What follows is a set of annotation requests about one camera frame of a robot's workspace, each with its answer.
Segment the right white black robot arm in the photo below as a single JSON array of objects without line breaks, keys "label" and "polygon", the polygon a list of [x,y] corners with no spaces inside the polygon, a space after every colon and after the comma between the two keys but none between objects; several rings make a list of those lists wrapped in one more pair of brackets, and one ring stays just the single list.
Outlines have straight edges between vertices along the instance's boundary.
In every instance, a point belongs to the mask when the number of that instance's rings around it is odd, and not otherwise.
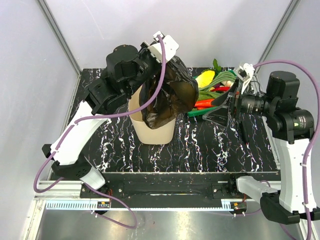
[{"label": "right white black robot arm", "polygon": [[243,92],[242,86],[237,78],[203,119],[226,127],[244,114],[265,117],[278,149],[281,188],[269,187],[248,174],[238,174],[228,184],[228,194],[233,198],[243,194],[252,198],[272,222],[291,225],[302,219],[318,220],[320,209],[312,185],[303,183],[304,152],[315,134],[315,121],[309,111],[297,107],[299,79],[291,72],[273,71],[265,93]]}]

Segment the black trash bag roll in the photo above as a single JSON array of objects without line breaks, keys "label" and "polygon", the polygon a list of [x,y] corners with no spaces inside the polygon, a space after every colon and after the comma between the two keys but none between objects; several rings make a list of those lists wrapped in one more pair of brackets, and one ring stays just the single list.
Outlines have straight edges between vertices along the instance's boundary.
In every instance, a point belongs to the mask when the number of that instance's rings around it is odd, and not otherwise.
[{"label": "black trash bag roll", "polygon": [[166,64],[160,90],[162,89],[170,95],[170,103],[176,117],[191,111],[199,97],[197,81],[191,76],[181,58],[176,55]]}]

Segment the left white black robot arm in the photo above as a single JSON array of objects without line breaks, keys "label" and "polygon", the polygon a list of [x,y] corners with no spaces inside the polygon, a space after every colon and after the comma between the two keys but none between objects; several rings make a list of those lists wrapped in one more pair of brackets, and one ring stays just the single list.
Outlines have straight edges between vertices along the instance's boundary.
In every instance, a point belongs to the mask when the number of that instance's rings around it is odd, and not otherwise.
[{"label": "left white black robot arm", "polygon": [[[133,45],[119,45],[106,56],[106,67],[99,78],[86,89],[77,112],[61,136],[42,151],[53,161],[53,172],[62,179],[76,178],[91,187],[98,198],[107,195],[109,186],[82,154],[82,150],[96,130],[108,119],[132,115],[147,108],[159,94],[165,78],[166,64],[171,58],[170,47],[161,37],[153,44],[143,43],[140,49]],[[156,74],[160,74],[153,95],[142,106],[123,113],[116,110],[126,104],[137,90]]]}]

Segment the beige plastic trash bin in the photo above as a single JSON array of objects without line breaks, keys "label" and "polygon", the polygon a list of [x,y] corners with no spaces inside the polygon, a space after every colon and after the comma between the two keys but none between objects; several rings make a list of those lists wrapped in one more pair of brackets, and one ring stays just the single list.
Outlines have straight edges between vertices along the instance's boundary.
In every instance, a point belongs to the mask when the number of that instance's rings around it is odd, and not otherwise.
[{"label": "beige plastic trash bin", "polygon": [[164,145],[173,139],[176,115],[170,102],[170,95],[161,89],[147,108],[129,116],[134,131],[141,143]]}]

